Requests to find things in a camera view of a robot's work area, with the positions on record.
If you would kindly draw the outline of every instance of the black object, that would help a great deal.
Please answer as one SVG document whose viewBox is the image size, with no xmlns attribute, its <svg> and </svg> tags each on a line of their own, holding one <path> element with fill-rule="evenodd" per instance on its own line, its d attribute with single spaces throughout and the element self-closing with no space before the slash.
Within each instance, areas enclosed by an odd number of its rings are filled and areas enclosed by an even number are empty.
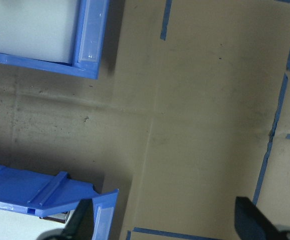
<svg viewBox="0 0 290 240">
<path fill-rule="evenodd" d="M 74 214 L 60 235 L 44 240 L 90 240 L 94 233 L 94 210 L 91 199 L 79 202 Z"/>
<path fill-rule="evenodd" d="M 290 240 L 290 231 L 278 231 L 247 197 L 236 198 L 235 229 L 241 240 Z"/>
</svg>

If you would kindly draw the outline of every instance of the blue storage bin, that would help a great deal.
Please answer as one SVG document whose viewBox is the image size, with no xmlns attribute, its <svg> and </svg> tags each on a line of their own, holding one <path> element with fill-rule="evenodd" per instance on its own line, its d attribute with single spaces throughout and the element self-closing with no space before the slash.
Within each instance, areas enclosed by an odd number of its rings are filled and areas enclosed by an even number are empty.
<svg viewBox="0 0 290 240">
<path fill-rule="evenodd" d="M 97 79 L 108 6 L 109 0 L 80 0 L 76 38 L 70 63 L 31 59 L 0 52 L 0 64 Z"/>
<path fill-rule="evenodd" d="M 81 199 L 92 199 L 93 239 L 108 239 L 118 190 L 98 194 L 91 183 L 68 179 L 67 175 L 64 171 L 51 176 L 0 165 L 0 209 L 43 218 L 73 210 Z"/>
</svg>

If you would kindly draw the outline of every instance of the white foam block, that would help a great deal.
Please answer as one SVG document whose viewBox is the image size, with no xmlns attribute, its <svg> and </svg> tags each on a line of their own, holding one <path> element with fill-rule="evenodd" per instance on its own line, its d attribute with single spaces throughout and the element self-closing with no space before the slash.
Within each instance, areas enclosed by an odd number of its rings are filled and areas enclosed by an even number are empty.
<svg viewBox="0 0 290 240">
<path fill-rule="evenodd" d="M 79 0 L 0 0 L 0 53 L 71 63 Z"/>
</svg>

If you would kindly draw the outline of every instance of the floor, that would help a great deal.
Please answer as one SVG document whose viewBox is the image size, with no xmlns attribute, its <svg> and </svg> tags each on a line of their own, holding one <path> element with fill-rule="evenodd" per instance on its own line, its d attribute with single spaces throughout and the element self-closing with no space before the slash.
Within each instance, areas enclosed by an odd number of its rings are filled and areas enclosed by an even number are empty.
<svg viewBox="0 0 290 240">
<path fill-rule="evenodd" d="M 166 41 L 164 8 L 111 2 L 98 80 L 0 65 L 0 164 L 119 188 L 113 240 L 134 227 L 235 240 L 235 197 L 253 197 L 277 108 L 290 4 L 174 0 Z M 285 133 L 290 87 L 259 198 L 290 225 L 290 175 L 276 174 L 290 167 Z"/>
</svg>

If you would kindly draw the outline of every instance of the blue plastic bin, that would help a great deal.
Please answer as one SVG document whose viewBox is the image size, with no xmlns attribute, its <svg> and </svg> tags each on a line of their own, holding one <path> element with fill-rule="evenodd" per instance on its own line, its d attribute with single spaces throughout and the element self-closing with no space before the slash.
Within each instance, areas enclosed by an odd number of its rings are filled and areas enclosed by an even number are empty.
<svg viewBox="0 0 290 240">
<path fill-rule="evenodd" d="M 0 64 L 46 70 L 90 79 L 98 78 L 109 0 L 80 0 L 71 64 L 49 62 L 0 52 Z"/>
<path fill-rule="evenodd" d="M 0 209 L 46 217 L 75 209 L 81 199 L 92 199 L 93 240 L 108 239 L 118 190 L 98 194 L 91 183 L 67 176 L 64 171 L 51 176 L 0 165 Z"/>
</svg>

